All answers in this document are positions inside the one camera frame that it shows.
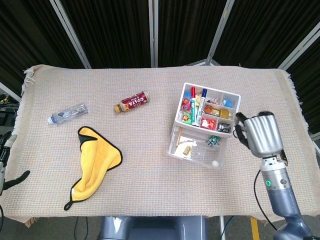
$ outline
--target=tablecloth fringe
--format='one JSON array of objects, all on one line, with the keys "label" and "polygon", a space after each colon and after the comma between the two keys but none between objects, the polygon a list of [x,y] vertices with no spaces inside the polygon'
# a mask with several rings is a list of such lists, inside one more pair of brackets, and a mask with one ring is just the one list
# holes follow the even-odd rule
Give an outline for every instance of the tablecloth fringe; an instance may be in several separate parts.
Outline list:
[{"label": "tablecloth fringe", "polygon": [[30,228],[32,224],[34,224],[36,221],[38,221],[37,217],[31,217],[28,221],[26,221],[24,224]]},{"label": "tablecloth fringe", "polygon": [[[291,79],[291,75],[290,75],[289,73],[287,73],[286,71],[284,71],[284,70],[282,71],[282,73],[283,73],[283,74],[285,75],[285,77],[287,78],[287,82],[289,83],[289,86],[291,87],[291,92],[292,92],[292,94],[295,96],[295,100],[296,100],[296,102],[297,102],[298,105],[299,105],[300,112],[302,113],[302,108],[301,108],[301,106],[302,106],[303,102],[302,102],[302,101],[299,101],[299,96],[297,95],[297,91],[296,91],[296,88],[295,88],[295,84],[294,84],[294,82],[293,82],[292,79]],[[305,117],[304,117],[302,114],[301,114],[301,118],[302,118],[302,120],[303,120],[303,122],[304,122],[306,131],[308,131],[308,130],[309,130],[309,124],[307,123]]]},{"label": "tablecloth fringe", "polygon": [[26,87],[29,87],[28,84],[34,84],[34,82],[36,81],[34,76],[34,66],[24,70],[23,73],[25,74],[25,78],[22,84],[21,96],[24,94]]}]

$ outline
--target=white ball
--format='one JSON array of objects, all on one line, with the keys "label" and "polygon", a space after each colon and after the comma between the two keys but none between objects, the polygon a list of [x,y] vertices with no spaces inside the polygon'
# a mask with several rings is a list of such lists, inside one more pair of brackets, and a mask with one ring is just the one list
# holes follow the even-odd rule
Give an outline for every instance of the white ball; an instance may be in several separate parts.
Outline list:
[{"label": "white ball", "polygon": [[212,161],[212,166],[219,167],[219,162],[216,160]]}]

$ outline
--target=metal frame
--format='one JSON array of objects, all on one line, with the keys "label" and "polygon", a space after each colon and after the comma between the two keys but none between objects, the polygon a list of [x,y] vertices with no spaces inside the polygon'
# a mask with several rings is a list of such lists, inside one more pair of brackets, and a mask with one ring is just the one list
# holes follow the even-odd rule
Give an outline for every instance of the metal frame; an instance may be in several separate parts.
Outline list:
[{"label": "metal frame", "polygon": [[19,97],[17,94],[15,94],[12,90],[10,90],[7,86],[5,86],[2,82],[0,82],[0,89],[5,91],[7,94],[9,94],[11,97],[13,97],[18,102],[21,101],[21,97]]},{"label": "metal frame", "polygon": [[77,35],[76,35],[74,28],[72,27],[72,24],[71,24],[66,12],[65,12],[65,9],[62,6],[60,0],[50,0],[50,3],[52,5],[56,15],[58,16],[66,34],[68,35],[76,53],[78,54],[83,66],[86,69],[91,69],[91,65],[88,61],[86,53],[85,53]]},{"label": "metal frame", "polygon": [[315,142],[313,142],[313,145],[314,145],[316,154],[318,154],[318,156],[320,157],[320,148],[319,148],[319,146]]},{"label": "metal frame", "polygon": [[213,59],[211,59],[210,65],[211,65],[211,66],[221,66],[218,62],[216,62],[216,61],[213,60]]},{"label": "metal frame", "polygon": [[[220,221],[220,235],[221,235],[225,229],[224,216],[219,216],[219,221]],[[223,235],[221,236],[221,240],[226,240],[226,231],[224,231]]]},{"label": "metal frame", "polygon": [[320,131],[315,134],[310,135],[310,138],[313,142],[319,140],[320,139]]},{"label": "metal frame", "polygon": [[150,32],[150,62],[151,68],[158,67],[158,36],[159,36],[159,0],[148,0],[149,32]]},{"label": "metal frame", "polygon": [[278,69],[287,70],[318,38],[320,37],[320,22],[296,46],[289,56],[279,65]]},{"label": "metal frame", "polygon": [[185,66],[203,66],[203,65],[206,65],[206,60],[205,59],[189,63],[189,64],[187,64]]},{"label": "metal frame", "polygon": [[219,25],[215,31],[215,35],[214,35],[214,38],[213,38],[213,41],[212,41],[212,44],[211,44],[211,47],[210,47],[210,50],[208,53],[208,57],[206,58],[206,61],[205,61],[206,65],[210,65],[210,61],[216,52],[218,43],[219,43],[221,35],[225,29],[227,20],[229,18],[229,15],[230,15],[230,12],[232,10],[234,3],[235,3],[235,0],[227,0],[225,3],[224,10],[222,12]]}]

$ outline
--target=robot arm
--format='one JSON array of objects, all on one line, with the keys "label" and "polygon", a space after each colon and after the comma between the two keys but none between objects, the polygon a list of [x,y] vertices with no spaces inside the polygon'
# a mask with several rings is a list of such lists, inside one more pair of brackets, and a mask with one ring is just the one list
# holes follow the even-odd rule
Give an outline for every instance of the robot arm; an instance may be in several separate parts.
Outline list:
[{"label": "robot arm", "polygon": [[10,155],[10,149],[17,139],[17,135],[10,136],[11,132],[8,133],[9,134],[6,134],[4,136],[4,140],[3,138],[0,140],[0,142],[6,141],[5,144],[0,143],[0,196],[2,195],[4,190],[7,190],[23,182],[30,174],[30,171],[27,170],[20,177],[10,181],[5,181],[6,166]]},{"label": "robot arm", "polygon": [[320,239],[311,236],[311,230],[301,218],[287,173],[288,161],[274,114],[263,111],[257,116],[247,118],[238,112],[235,116],[238,139],[254,156],[262,159],[260,171],[272,210],[286,221],[286,224],[274,233],[274,240]]}]

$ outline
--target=black curtain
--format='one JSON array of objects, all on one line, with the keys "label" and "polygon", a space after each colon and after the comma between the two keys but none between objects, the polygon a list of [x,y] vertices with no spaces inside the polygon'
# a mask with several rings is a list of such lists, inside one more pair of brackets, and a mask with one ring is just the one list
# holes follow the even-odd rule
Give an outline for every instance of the black curtain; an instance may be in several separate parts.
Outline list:
[{"label": "black curtain", "polygon": [[0,81],[18,95],[33,65],[83,68],[48,0],[0,0],[0,32]]},{"label": "black curtain", "polygon": [[213,59],[277,68],[319,21],[319,0],[236,0]]},{"label": "black curtain", "polygon": [[62,0],[92,68],[149,68],[148,0]]},{"label": "black curtain", "polygon": [[206,59],[226,0],[159,0],[159,67]]},{"label": "black curtain", "polygon": [[320,38],[287,70],[291,74],[302,113],[313,134],[320,132]]}]

